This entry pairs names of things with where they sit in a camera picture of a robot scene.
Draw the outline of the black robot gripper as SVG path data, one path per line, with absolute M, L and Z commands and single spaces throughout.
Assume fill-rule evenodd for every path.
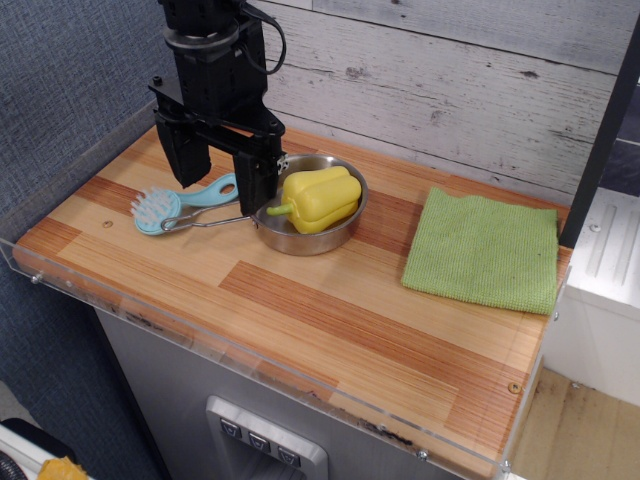
M 153 78 L 158 137 L 175 179 L 187 188 L 211 170 L 211 147 L 233 157 L 241 213 L 276 195 L 284 124 L 263 103 L 267 75 L 247 49 L 175 55 L 178 75 Z

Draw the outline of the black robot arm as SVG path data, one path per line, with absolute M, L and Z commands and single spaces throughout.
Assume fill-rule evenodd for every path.
M 177 75 L 149 88 L 160 143 L 182 187 L 211 169 L 209 150 L 234 162 L 243 215 L 276 195 L 284 124 L 264 105 L 268 76 L 264 25 L 275 19 L 246 1 L 164 1 L 164 40 Z

